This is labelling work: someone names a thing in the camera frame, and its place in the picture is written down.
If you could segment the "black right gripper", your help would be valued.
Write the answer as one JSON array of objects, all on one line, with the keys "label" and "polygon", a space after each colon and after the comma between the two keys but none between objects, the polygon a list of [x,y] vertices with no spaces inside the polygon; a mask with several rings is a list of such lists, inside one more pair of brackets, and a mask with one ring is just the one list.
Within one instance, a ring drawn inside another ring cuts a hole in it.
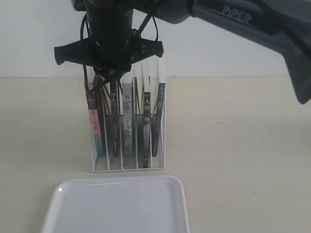
[{"label": "black right gripper", "polygon": [[[158,7],[74,7],[84,12],[78,41],[54,47],[58,65],[70,62],[92,67],[95,73],[112,80],[131,69],[131,65],[147,58],[163,56],[163,43],[142,38],[150,19],[155,18]],[[134,10],[146,13],[138,29],[132,27]]]}]

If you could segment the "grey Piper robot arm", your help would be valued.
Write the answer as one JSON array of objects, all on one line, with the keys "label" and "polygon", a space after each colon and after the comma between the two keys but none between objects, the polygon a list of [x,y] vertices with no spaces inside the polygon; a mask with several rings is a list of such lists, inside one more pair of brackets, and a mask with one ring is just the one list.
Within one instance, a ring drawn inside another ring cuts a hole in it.
[{"label": "grey Piper robot arm", "polygon": [[134,63],[163,55],[161,41],[141,37],[149,20],[179,24],[196,17],[281,54],[298,102],[311,99],[308,0],[73,0],[71,4],[85,13],[82,36],[55,47],[55,61],[92,67],[102,77],[98,87],[120,79]]}]

